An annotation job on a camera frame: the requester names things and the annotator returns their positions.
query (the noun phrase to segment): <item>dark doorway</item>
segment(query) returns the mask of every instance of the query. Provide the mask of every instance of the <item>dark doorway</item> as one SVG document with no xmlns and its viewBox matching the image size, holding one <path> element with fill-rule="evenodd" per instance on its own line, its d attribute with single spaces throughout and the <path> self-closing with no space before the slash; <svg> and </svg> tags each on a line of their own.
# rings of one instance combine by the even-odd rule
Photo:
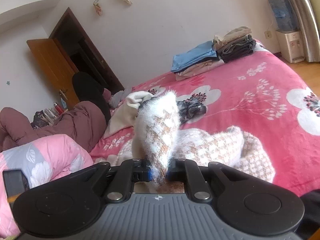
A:
<svg viewBox="0 0 320 240">
<path fill-rule="evenodd" d="M 124 89 L 70 8 L 61 17 L 50 38 L 59 41 L 79 71 L 87 72 L 112 94 Z"/>
</svg>

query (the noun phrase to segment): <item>door frame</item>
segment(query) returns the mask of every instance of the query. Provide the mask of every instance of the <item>door frame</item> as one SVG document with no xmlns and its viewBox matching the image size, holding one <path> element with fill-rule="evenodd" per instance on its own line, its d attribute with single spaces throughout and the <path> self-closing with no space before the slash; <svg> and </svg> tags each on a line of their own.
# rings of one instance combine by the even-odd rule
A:
<svg viewBox="0 0 320 240">
<path fill-rule="evenodd" d="M 98 62 L 101 64 L 102 69 L 104 71 L 106 71 L 107 75 L 112 75 L 113 76 L 112 79 L 117 83 L 118 87 L 120 87 L 122 90 L 124 90 L 123 85 L 120 83 L 117 76 L 113 73 L 112 69 L 109 67 L 108 63 L 105 61 L 103 56 L 100 54 L 100 52 L 98 51 L 96 46 L 93 44 L 93 42 L 91 41 L 91 39 L 89 38 L 89 36 L 85 32 L 83 27 L 81 26 L 80 22 L 78 21 L 78 19 L 74 15 L 74 13 L 71 11 L 70 7 L 68 7 L 67 10 L 63 13 L 60 20 L 58 21 L 58 23 L 54 27 L 53 31 L 51 32 L 49 38 L 56 40 L 55 34 L 56 34 L 57 30 L 59 29 L 60 25 L 62 24 L 63 20 L 66 17 L 70 17 L 72 19 L 72 21 L 75 23 L 75 25 L 78 28 L 78 30 L 80 31 L 80 33 L 84 36 L 84 39 L 85 39 L 87 45 L 89 46 L 90 50 L 92 51 L 94 56 L 97 58 Z"/>
</svg>

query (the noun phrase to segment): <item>red bottle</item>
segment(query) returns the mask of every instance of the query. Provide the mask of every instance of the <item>red bottle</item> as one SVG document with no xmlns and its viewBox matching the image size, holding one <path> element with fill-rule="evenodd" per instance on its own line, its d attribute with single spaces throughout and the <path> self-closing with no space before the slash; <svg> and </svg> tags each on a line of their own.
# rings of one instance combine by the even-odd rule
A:
<svg viewBox="0 0 320 240">
<path fill-rule="evenodd" d="M 54 108 L 57 110 L 57 112 L 59 113 L 59 115 L 61 115 L 64 111 L 62 109 L 62 107 L 56 102 L 53 104 Z"/>
</svg>

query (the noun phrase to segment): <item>door handle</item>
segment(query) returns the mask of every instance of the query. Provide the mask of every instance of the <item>door handle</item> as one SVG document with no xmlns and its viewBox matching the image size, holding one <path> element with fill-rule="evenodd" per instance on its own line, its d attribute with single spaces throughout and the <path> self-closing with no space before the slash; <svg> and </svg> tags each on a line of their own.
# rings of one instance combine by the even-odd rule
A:
<svg viewBox="0 0 320 240">
<path fill-rule="evenodd" d="M 67 96 L 65 95 L 65 93 L 68 91 L 68 89 L 66 89 L 66 90 L 59 90 L 59 95 L 61 96 L 61 97 L 64 97 L 64 99 L 65 100 L 68 100 L 68 98 L 67 98 Z"/>
</svg>

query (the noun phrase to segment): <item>pink quilt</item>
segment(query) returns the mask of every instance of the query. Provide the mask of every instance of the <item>pink quilt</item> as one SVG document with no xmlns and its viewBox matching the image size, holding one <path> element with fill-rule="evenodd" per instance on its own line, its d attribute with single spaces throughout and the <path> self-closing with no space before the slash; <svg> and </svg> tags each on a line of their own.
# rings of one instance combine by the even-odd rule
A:
<svg viewBox="0 0 320 240">
<path fill-rule="evenodd" d="M 92 164 L 87 151 L 65 134 L 43 137 L 0 153 L 0 238 L 20 232 L 7 202 L 2 171 L 21 169 L 33 188 Z"/>
<path fill-rule="evenodd" d="M 177 82 L 165 73 L 133 88 L 161 94 L 177 93 L 177 100 L 199 98 L 207 113 L 181 129 L 209 133 L 231 125 L 258 137 L 276 170 L 274 183 L 297 195 L 320 188 L 320 103 L 303 80 L 285 63 L 257 43 L 253 55 Z M 123 129 L 101 139 L 93 158 L 117 154 L 133 137 Z"/>
</svg>

